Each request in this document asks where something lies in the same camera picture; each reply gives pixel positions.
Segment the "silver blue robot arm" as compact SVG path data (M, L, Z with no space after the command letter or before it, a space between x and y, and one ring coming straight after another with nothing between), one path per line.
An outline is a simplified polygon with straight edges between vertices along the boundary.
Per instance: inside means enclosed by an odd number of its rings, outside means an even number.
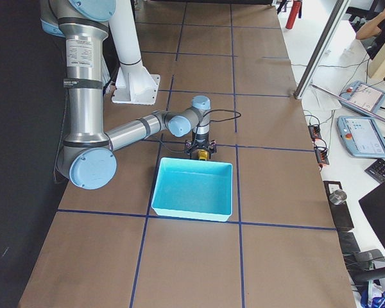
M150 74L141 51L129 1L41 1L43 30L65 39L69 134L63 138L56 170L83 189L99 189L117 169L114 151L162 130L175 137L192 134L184 153L207 160L216 152L209 140L210 100L196 96L183 112L158 110L130 123L105 131L103 89L107 66L103 42L112 37L119 67L114 103L152 105L160 76Z

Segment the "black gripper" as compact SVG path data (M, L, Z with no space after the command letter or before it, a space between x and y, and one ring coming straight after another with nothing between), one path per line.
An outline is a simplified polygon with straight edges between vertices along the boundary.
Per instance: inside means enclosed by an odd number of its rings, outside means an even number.
M217 146L215 140L204 140L204 141L198 141L198 140L186 140L184 143L184 153L190 153L190 159L197 159L197 151L198 150L205 150L208 151L208 159L211 160L213 154L217 152Z

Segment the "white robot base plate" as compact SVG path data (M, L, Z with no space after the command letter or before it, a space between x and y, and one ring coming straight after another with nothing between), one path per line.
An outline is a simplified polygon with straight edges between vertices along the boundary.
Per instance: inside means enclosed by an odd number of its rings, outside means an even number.
M157 98L160 75L148 74L148 76L150 80L148 80L147 86L141 87L132 80L131 74L125 77L120 69L115 82L112 101L117 104L154 105Z

